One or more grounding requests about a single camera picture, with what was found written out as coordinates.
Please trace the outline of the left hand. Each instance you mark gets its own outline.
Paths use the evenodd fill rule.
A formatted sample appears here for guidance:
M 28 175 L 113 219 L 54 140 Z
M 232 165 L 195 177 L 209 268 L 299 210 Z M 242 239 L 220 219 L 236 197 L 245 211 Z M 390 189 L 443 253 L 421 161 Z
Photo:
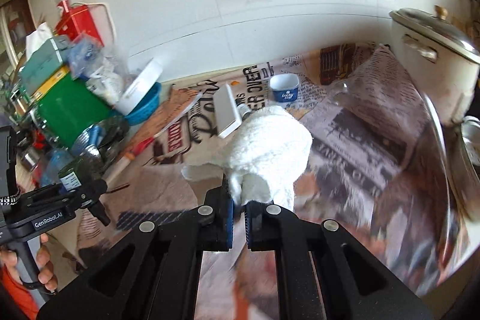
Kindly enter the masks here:
M 58 288 L 58 279 L 54 273 L 54 266 L 50 260 L 49 249 L 45 246 L 49 238 L 47 233 L 39 236 L 41 247 L 36 255 L 36 263 L 39 268 L 38 280 L 44 285 L 49 292 L 54 292 Z M 8 273 L 13 280 L 21 284 L 20 275 L 16 269 L 17 255 L 15 252 L 7 249 L 6 246 L 1 247 L 1 263 L 7 268 Z

